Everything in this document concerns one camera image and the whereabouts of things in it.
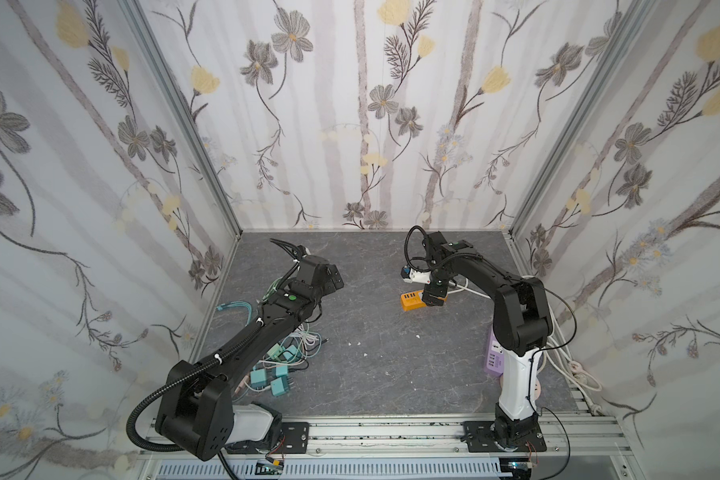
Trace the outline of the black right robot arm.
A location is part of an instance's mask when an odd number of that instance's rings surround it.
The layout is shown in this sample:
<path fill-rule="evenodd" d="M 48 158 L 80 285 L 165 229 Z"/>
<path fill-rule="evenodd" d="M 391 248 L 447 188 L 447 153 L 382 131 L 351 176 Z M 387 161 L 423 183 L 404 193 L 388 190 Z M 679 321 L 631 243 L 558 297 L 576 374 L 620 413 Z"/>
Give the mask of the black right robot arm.
<path fill-rule="evenodd" d="M 515 450 L 537 437 L 535 399 L 538 357 L 553 332 L 552 315 L 541 280 L 521 277 L 490 262 L 467 241 L 448 241 L 440 232 L 425 233 L 422 300 L 442 306 L 449 284 L 462 276 L 493 302 L 493 333 L 504 351 L 503 384 L 495 407 L 492 440 Z"/>

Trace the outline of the purple power strip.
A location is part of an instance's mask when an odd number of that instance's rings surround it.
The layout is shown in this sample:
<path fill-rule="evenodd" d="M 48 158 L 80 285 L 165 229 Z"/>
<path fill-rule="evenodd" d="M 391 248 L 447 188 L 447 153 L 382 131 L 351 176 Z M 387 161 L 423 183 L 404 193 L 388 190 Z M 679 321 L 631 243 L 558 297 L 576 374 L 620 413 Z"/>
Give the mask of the purple power strip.
<path fill-rule="evenodd" d="M 504 349 L 497 340 L 493 327 L 489 328 L 486 342 L 484 372 L 496 378 L 501 377 L 504 372 Z"/>

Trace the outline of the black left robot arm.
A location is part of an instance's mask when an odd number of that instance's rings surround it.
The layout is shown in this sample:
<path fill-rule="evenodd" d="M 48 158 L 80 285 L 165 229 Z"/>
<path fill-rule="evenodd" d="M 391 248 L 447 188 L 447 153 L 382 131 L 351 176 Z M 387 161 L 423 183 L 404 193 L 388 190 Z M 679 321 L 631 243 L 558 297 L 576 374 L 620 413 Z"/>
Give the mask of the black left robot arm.
<path fill-rule="evenodd" d="M 292 267 L 261 300 L 257 316 L 231 340 L 194 364 L 181 361 L 170 370 L 165 385 L 146 401 L 159 403 L 155 430 L 168 442 L 145 444 L 144 450 L 186 451 L 207 461 L 229 445 L 266 448 L 279 441 L 281 416 L 256 403 L 236 407 L 234 390 L 344 282 L 336 265 L 306 247 L 272 242 L 289 251 Z"/>

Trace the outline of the pink round power strip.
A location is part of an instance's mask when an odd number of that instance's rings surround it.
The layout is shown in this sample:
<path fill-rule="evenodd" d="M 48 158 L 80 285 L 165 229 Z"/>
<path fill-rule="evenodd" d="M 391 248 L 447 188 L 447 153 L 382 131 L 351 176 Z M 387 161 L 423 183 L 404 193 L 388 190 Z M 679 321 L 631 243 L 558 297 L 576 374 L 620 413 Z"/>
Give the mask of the pink round power strip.
<path fill-rule="evenodd" d="M 506 357 L 501 385 L 500 403 L 535 402 L 541 394 L 537 361 L 531 357 Z"/>

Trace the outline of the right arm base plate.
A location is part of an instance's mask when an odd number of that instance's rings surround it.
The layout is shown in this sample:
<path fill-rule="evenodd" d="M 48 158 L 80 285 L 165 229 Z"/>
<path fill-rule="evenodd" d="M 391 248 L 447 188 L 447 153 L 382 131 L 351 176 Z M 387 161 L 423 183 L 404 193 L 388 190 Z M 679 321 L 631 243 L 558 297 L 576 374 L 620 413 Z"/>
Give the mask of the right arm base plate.
<path fill-rule="evenodd" d="M 465 421 L 460 441 L 467 445 L 470 453 L 541 453 L 547 451 L 547 444 L 540 427 L 535 424 L 514 439 L 501 440 L 495 431 L 493 421 Z"/>

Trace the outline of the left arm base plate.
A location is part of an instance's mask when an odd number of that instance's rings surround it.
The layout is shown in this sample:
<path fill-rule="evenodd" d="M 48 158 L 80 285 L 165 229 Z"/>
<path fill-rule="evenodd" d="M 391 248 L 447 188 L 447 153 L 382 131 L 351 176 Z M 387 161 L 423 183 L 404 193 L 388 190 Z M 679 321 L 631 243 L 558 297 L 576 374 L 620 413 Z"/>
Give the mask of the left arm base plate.
<path fill-rule="evenodd" d="M 305 454 L 309 441 L 308 422 L 273 424 L 261 440 L 227 444 L 228 454 Z"/>

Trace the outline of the orange power strip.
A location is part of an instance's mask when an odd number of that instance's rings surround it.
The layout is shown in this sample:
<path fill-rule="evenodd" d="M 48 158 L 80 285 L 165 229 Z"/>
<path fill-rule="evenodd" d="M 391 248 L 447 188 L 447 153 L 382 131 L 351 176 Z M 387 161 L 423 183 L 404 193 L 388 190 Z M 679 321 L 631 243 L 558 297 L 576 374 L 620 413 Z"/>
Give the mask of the orange power strip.
<path fill-rule="evenodd" d="M 410 312 L 425 307 L 443 306 L 448 295 L 443 296 L 425 296 L 423 290 L 404 293 L 400 296 L 401 308 L 404 312 Z"/>

